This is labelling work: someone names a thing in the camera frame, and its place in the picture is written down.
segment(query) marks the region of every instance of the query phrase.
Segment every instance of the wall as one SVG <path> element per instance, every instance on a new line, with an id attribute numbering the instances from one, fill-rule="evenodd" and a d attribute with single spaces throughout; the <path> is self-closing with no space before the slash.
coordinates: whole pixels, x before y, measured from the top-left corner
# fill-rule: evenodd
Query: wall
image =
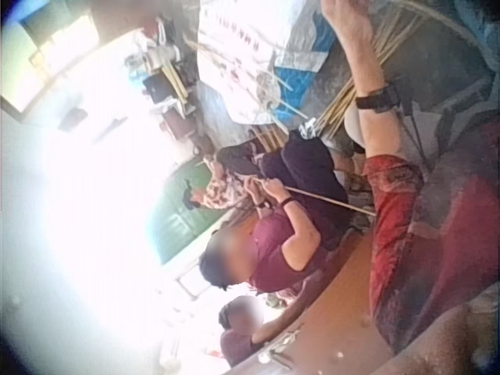
<path id="1" fill-rule="evenodd" d="M 44 86 L 29 60 L 36 51 L 20 24 L 2 26 L 2 96 L 20 112 Z"/>
<path id="2" fill-rule="evenodd" d="M 159 346 L 103 326 L 48 245 L 44 134 L 2 112 L 2 334 L 35 373 L 152 374 Z"/>

